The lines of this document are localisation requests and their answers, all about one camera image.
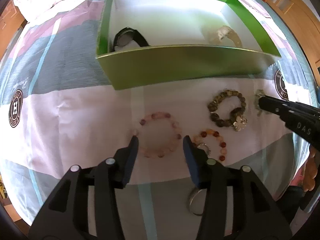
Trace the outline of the thin metal bangle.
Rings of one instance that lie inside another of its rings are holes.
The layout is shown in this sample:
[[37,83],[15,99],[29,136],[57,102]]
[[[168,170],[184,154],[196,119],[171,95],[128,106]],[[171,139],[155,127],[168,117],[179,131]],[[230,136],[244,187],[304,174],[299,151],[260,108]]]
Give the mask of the thin metal bangle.
[[197,187],[193,188],[187,199],[188,212],[197,217],[201,217],[204,211],[205,196],[206,190]]

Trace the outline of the cream white wristwatch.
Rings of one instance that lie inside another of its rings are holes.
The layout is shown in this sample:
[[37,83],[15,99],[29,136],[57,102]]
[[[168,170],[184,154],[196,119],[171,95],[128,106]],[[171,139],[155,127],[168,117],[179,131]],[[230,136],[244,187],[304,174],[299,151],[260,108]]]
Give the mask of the cream white wristwatch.
[[215,46],[223,46],[223,41],[228,39],[233,42],[236,48],[242,48],[242,41],[239,35],[229,26],[223,25],[215,31],[208,31],[208,42]]

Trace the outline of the black wristwatch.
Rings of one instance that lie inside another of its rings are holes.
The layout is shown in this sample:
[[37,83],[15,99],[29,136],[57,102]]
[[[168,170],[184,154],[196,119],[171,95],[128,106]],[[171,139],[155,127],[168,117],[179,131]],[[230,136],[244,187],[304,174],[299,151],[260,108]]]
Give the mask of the black wristwatch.
[[136,44],[138,44],[140,47],[149,46],[147,40],[138,30],[132,29],[130,27],[125,27],[115,35],[111,51],[115,52],[116,47],[123,48],[132,41],[136,42]]

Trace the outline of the pink grey patterned bedsheet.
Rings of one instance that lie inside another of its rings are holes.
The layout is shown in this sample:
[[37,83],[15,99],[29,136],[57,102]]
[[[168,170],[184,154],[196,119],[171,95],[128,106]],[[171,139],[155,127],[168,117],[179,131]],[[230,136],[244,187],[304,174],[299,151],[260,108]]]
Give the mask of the pink grey patterned bedsheet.
[[1,68],[1,175],[31,227],[73,166],[90,168],[139,140],[130,181],[116,189],[124,239],[197,239],[201,217],[187,210],[193,183],[183,151],[225,167],[249,166],[274,201],[309,155],[280,116],[257,116],[254,96],[317,106],[302,65],[273,14],[238,0],[259,21],[280,59],[258,74],[213,76],[116,90],[97,60],[105,0],[65,0],[26,25]]

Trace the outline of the green cardboard box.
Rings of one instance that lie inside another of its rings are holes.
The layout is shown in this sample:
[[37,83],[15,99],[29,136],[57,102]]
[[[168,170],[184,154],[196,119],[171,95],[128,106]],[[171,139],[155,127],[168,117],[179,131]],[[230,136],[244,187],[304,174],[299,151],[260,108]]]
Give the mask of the green cardboard box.
[[[208,42],[223,25],[242,48],[225,39]],[[116,47],[123,28],[138,30],[149,46]],[[97,60],[116,90],[213,76],[258,74],[280,59],[259,21],[238,0],[105,0],[97,36]]]

